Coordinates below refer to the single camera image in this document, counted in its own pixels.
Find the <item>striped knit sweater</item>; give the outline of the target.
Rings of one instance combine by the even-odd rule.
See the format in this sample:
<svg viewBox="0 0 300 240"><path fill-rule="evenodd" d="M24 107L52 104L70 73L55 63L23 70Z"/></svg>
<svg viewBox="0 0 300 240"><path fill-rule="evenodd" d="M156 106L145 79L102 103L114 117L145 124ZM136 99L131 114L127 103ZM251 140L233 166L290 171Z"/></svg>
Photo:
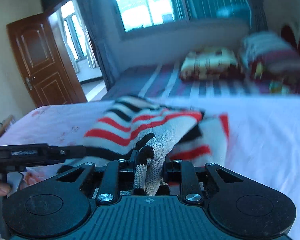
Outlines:
<svg viewBox="0 0 300 240"><path fill-rule="evenodd" d="M169 194L162 178L166 157L223 166L229 142L227 114L206 115L201 109L159 105L136 96L122 96L85 133L81 144L97 156L70 159L58 170L65 172L86 161L104 165L129 159L135 151L134 183L121 194Z"/></svg>

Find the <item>white floral bed sheet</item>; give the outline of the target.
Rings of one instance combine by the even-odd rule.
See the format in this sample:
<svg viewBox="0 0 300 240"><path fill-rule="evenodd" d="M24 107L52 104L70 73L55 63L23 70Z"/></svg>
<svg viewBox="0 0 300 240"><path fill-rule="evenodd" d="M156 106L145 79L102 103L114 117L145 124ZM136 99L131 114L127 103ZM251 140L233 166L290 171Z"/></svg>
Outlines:
<svg viewBox="0 0 300 240"><path fill-rule="evenodd" d="M160 104L227 113L230 125L226 168L272 187L296 205L289 236L300 239L300 96L169 98ZM81 143L111 101L37 108L13 124L1 145Z"/></svg>

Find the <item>brown wooden door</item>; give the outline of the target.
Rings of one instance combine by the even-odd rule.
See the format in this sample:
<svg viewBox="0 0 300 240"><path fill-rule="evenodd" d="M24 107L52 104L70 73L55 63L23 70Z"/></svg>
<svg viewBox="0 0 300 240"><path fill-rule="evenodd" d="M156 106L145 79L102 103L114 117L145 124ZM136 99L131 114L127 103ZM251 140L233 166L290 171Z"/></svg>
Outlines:
<svg viewBox="0 0 300 240"><path fill-rule="evenodd" d="M19 73L36 107L86 102L57 24L38 14L6 28Z"/></svg>

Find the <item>balcony window white curtain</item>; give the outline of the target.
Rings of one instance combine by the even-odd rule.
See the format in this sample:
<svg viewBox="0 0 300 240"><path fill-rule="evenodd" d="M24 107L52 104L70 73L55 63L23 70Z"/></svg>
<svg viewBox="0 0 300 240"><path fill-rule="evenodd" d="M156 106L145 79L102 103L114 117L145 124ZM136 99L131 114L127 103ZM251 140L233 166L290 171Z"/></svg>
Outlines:
<svg viewBox="0 0 300 240"><path fill-rule="evenodd" d="M78 64L84 60L87 60L90 69L97 68L98 62L76 0L69 0L61 6L58 24L75 73L80 72Z"/></svg>

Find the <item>folded patterned blanket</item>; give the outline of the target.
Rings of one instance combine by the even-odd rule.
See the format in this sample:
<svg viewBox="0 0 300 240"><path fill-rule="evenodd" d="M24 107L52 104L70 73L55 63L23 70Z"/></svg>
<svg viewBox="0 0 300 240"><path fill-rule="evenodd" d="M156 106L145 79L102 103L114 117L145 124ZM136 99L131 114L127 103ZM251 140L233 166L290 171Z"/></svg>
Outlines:
<svg viewBox="0 0 300 240"><path fill-rule="evenodd" d="M179 78L188 80L243 80L235 53L225 47L203 47L185 57Z"/></svg>

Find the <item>striped pillow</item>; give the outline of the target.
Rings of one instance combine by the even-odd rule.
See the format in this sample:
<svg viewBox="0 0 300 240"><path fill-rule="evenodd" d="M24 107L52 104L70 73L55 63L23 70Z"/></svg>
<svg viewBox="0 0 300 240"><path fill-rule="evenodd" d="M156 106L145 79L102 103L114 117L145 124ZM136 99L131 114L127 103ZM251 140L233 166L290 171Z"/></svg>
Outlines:
<svg viewBox="0 0 300 240"><path fill-rule="evenodd" d="M238 58L247 78L279 81L287 85L300 82L300 55L275 32L253 33L241 40Z"/></svg>

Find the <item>purple striped mattress cover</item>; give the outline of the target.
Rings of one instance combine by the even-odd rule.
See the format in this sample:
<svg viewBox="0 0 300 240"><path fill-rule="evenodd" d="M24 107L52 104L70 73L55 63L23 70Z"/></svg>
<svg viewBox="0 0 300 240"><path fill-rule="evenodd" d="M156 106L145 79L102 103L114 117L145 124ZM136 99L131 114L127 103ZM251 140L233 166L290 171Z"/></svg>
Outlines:
<svg viewBox="0 0 300 240"><path fill-rule="evenodd" d="M142 98L220 98L270 94L268 82L244 80L183 81L179 78L180 63L139 66L125 70L102 100L124 95Z"/></svg>

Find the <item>grey curtain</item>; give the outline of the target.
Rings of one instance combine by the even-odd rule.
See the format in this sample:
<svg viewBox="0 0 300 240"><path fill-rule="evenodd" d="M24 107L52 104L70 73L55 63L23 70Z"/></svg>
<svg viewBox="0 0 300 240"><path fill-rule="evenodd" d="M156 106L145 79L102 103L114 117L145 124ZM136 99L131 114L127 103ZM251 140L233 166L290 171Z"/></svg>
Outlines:
<svg viewBox="0 0 300 240"><path fill-rule="evenodd" d="M100 61L100 69L106 88L110 89L119 77L116 60L106 38L102 0L77 0L85 26Z"/></svg>

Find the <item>window with teal curtain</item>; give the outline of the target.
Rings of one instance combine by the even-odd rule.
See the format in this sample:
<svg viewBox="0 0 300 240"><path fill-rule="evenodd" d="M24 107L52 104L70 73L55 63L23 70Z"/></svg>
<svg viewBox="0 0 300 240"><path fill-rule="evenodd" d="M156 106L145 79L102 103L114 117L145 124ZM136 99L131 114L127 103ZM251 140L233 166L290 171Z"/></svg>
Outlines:
<svg viewBox="0 0 300 240"><path fill-rule="evenodd" d="M248 0L115 0L126 32L177 21L229 18L251 24Z"/></svg>

